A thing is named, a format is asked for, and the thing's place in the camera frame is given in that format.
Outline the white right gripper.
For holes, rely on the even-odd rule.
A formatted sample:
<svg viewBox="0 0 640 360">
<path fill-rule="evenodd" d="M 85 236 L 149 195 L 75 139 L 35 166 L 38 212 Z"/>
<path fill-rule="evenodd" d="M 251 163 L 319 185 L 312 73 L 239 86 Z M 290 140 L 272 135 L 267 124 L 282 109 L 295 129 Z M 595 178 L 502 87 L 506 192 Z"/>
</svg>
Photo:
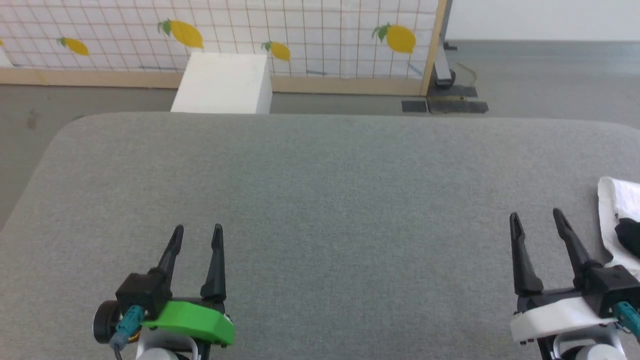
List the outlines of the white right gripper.
<svg viewBox="0 0 640 360">
<path fill-rule="evenodd" d="M 552 210 L 555 227 L 565 244 L 574 276 L 584 277 L 589 269 L 602 268 L 586 250 L 560 208 Z M 543 291 L 528 254 L 526 234 L 516 212 L 509 216 L 510 246 L 516 310 L 510 321 L 510 336 L 525 345 L 537 342 L 540 347 L 559 347 L 564 343 L 593 341 L 620 347 L 621 341 L 610 310 L 601 315 L 582 293 L 573 288 Z"/>
</svg>

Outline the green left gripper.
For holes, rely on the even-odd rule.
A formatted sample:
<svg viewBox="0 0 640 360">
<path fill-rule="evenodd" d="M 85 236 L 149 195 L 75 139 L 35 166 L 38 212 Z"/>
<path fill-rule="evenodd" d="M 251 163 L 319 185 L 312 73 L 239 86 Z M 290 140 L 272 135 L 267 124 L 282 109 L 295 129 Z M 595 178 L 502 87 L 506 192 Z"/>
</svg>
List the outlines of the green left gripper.
<svg viewBox="0 0 640 360">
<path fill-rule="evenodd" d="M 182 248 L 185 228 L 178 224 L 167 243 L 157 268 L 164 281 L 172 281 L 175 262 Z M 217 223 L 211 241 L 212 255 L 201 286 L 200 301 L 169 300 L 159 315 L 144 319 L 144 328 L 158 328 L 195 340 L 201 340 L 221 347 L 231 346 L 235 340 L 235 326 L 226 314 L 224 301 L 226 289 L 226 256 L 224 252 L 224 232 Z"/>
</svg>

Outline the black and white garment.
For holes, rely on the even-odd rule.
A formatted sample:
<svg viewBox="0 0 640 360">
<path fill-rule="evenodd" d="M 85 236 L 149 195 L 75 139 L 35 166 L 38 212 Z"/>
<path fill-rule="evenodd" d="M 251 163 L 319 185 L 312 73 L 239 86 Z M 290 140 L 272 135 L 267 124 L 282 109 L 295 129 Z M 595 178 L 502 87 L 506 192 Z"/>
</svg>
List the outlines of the black and white garment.
<svg viewBox="0 0 640 360">
<path fill-rule="evenodd" d="M 640 183 L 601 177 L 598 182 L 598 216 L 602 244 L 612 258 L 606 267 L 622 265 L 640 281 L 640 256 L 624 248 L 615 231 L 621 219 L 640 223 Z"/>
</svg>

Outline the black floor tape patch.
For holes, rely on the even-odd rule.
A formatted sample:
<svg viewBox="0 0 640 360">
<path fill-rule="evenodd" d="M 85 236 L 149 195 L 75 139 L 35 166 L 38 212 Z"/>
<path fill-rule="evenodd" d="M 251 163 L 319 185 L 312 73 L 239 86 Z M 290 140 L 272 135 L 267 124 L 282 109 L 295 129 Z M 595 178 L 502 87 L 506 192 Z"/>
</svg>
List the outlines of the black floor tape patch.
<svg viewBox="0 0 640 360">
<path fill-rule="evenodd" d="M 403 113 L 430 113 L 432 115 L 444 114 L 486 114 L 489 105 L 485 101 L 478 100 L 478 92 L 475 86 L 431 85 L 424 100 L 401 101 Z"/>
</svg>

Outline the white box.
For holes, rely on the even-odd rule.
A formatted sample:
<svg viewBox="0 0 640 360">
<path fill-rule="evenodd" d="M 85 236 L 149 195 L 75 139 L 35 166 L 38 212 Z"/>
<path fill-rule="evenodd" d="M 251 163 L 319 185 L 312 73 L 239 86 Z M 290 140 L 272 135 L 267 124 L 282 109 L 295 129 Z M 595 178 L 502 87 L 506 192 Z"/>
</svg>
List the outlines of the white box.
<svg viewBox="0 0 640 360">
<path fill-rule="evenodd" d="M 266 55 L 192 53 L 170 111 L 269 114 L 273 93 Z"/>
</svg>

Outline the grey metal stand foot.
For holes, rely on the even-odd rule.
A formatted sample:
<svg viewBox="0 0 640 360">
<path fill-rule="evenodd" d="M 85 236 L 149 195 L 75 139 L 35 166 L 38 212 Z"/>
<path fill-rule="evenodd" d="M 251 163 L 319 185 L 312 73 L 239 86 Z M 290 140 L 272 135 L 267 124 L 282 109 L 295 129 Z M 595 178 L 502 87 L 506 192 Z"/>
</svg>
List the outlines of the grey metal stand foot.
<svg viewBox="0 0 640 360">
<path fill-rule="evenodd" d="M 450 89 L 457 79 L 457 74 L 450 67 L 450 62 L 447 58 L 448 51 L 458 50 L 458 47 L 451 45 L 446 38 L 453 2 L 454 0 L 444 0 L 444 5 L 442 6 L 443 13 L 438 31 L 438 47 L 432 71 L 432 83 L 442 91 Z"/>
</svg>

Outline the lemon print partition screen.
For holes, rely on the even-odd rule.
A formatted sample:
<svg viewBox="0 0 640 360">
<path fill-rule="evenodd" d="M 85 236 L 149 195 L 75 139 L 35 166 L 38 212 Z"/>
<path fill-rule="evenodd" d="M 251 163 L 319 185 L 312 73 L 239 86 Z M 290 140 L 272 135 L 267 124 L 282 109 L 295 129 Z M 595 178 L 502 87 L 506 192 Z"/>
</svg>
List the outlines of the lemon print partition screen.
<svg viewBox="0 0 640 360">
<path fill-rule="evenodd" d="M 197 53 L 275 92 L 425 96 L 448 0 L 0 0 L 0 84 L 176 89 Z"/>
</svg>

